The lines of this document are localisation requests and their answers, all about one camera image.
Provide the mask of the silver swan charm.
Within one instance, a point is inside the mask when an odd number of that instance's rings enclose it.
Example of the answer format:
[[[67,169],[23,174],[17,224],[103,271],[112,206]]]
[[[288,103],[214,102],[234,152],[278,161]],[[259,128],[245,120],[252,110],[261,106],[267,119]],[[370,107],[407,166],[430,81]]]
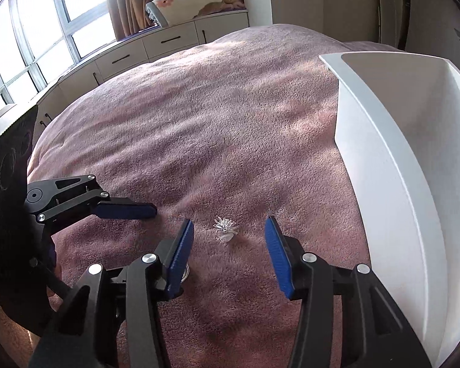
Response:
[[[189,274],[190,274],[190,267],[186,265],[183,271],[183,274],[182,274],[181,282],[185,282],[188,279]]]

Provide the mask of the clear crystal spiky brooch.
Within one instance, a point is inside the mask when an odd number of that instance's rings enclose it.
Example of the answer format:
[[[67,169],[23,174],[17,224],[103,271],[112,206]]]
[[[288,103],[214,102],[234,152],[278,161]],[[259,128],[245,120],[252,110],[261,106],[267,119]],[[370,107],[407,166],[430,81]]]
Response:
[[[216,231],[216,238],[222,243],[229,243],[237,234],[237,223],[230,218],[222,218],[217,216],[214,218],[214,225]]]

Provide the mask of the pink fleece bed blanket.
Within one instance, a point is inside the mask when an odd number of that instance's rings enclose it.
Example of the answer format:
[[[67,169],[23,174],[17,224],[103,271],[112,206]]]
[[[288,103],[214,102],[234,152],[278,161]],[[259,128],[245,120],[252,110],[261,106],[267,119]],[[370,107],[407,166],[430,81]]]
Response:
[[[123,267],[194,223],[181,297],[159,310],[175,367],[284,367],[299,304],[266,249],[275,216],[330,264],[370,259],[356,198],[334,142],[338,84],[321,61],[385,51],[292,25],[246,28],[143,64],[71,103],[48,124],[27,183],[92,174],[115,197],[151,203],[149,220],[89,216],[53,236],[58,274]],[[214,218],[238,234],[216,238]]]

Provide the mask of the white window seat drawer cabinet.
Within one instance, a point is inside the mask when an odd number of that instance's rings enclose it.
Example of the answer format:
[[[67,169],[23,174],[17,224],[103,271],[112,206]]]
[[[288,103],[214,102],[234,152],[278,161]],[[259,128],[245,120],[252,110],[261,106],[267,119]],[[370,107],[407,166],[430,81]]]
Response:
[[[32,142],[36,143],[48,124],[71,103],[104,82],[139,65],[213,42],[248,26],[247,10],[214,13],[173,27],[152,27],[100,49],[31,100],[39,107]]]

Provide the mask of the white plastic storage bin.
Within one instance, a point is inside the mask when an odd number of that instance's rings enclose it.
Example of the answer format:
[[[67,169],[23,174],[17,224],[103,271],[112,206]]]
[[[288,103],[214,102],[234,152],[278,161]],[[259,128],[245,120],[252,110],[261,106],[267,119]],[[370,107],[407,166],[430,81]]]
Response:
[[[372,269],[431,364],[460,367],[460,70],[407,52],[321,59]]]

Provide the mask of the grey wardrobe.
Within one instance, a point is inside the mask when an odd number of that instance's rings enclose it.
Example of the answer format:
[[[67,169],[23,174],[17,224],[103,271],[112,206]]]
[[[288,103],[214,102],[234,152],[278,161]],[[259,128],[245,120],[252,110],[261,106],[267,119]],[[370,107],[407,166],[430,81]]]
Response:
[[[410,0],[407,52],[440,56],[460,69],[460,9],[454,0]]]

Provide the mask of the leaning narrow mirror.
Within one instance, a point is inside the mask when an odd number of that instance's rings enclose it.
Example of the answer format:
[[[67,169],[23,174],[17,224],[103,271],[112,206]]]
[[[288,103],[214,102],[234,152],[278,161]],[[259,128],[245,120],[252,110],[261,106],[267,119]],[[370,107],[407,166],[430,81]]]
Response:
[[[404,26],[404,0],[379,0],[379,41],[401,47]]]

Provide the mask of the window with white frame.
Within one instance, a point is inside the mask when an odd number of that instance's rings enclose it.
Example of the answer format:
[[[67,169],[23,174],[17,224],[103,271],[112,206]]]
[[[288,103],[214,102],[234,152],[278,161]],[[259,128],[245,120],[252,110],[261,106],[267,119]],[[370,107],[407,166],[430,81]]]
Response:
[[[114,40],[107,0],[1,0],[0,109],[30,101]]]

